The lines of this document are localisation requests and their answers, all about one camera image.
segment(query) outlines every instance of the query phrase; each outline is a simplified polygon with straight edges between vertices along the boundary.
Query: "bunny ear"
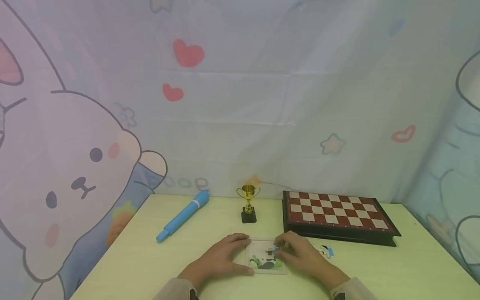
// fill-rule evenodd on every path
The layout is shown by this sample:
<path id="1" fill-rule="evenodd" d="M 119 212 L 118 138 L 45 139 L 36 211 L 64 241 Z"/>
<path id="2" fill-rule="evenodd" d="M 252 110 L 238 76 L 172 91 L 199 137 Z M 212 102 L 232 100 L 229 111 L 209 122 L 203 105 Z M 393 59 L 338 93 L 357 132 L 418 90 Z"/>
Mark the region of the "bunny ear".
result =
<path id="1" fill-rule="evenodd" d="M 24 81 L 17 59 L 0 38 L 0 84 L 20 85 Z"/>
<path id="2" fill-rule="evenodd" d="M 51 91 L 64 89 L 32 30 L 6 0 L 0 0 L 0 105 L 6 108 L 22 98 L 45 101 Z"/>

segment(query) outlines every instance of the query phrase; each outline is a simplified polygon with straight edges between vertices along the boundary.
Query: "black trophy base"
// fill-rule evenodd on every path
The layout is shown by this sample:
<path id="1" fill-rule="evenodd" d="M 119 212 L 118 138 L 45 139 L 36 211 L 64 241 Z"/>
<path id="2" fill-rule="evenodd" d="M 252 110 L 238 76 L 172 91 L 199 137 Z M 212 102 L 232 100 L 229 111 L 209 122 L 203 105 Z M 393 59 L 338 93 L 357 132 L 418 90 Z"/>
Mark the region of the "black trophy base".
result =
<path id="1" fill-rule="evenodd" d="M 245 207 L 243 208 L 243 211 L 241 213 L 241 222 L 243 224 L 256 223 L 257 222 L 257 216 L 255 214 L 255 208 L 253 206 L 252 206 L 252 212 L 250 214 L 247 214 L 245 212 Z"/>

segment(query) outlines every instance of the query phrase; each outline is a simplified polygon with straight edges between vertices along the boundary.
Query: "red and white checkered board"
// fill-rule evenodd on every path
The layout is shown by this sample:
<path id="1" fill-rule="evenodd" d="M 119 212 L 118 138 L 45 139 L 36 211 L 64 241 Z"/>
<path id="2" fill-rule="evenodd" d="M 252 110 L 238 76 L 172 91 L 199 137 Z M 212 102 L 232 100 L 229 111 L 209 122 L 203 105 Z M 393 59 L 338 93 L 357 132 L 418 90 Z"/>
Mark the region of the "red and white checkered board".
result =
<path id="1" fill-rule="evenodd" d="M 373 198 L 287 192 L 288 221 L 394 232 Z"/>

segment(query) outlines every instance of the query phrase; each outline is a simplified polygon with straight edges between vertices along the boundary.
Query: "hand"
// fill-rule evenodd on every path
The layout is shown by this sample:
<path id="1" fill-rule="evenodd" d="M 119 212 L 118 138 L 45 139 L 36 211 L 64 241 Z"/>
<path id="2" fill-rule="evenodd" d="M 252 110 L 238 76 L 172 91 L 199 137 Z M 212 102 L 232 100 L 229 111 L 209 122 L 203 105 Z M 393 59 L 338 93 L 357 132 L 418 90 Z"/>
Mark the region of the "hand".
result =
<path id="1" fill-rule="evenodd" d="M 350 280 L 339 268 L 330 264 L 306 238 L 289 231 L 277 236 L 274 245 L 283 247 L 286 242 L 292 247 L 293 253 L 282 249 L 275 251 L 275 256 L 294 268 L 314 276 L 329 290 Z"/>
<path id="2" fill-rule="evenodd" d="M 199 259 L 189 264 L 178 276 L 187 279 L 198 290 L 202 283 L 212 276 L 253 275 L 253 269 L 232 262 L 233 253 L 252 240 L 243 233 L 230 234 L 210 247 Z"/>

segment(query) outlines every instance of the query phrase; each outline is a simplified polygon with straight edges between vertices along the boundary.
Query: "left hand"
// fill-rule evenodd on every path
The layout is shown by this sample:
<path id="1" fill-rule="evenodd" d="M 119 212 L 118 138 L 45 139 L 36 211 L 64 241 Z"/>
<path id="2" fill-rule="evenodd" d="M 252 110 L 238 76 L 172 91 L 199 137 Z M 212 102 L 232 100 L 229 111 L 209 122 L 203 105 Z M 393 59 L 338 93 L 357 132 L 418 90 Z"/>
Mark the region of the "left hand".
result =
<path id="1" fill-rule="evenodd" d="M 252 268 L 232 262 L 233 253 L 251 242 L 246 234 L 230 234 L 190 263 L 177 278 L 189 280 L 198 290 L 202 283 L 212 276 L 253 275 Z"/>

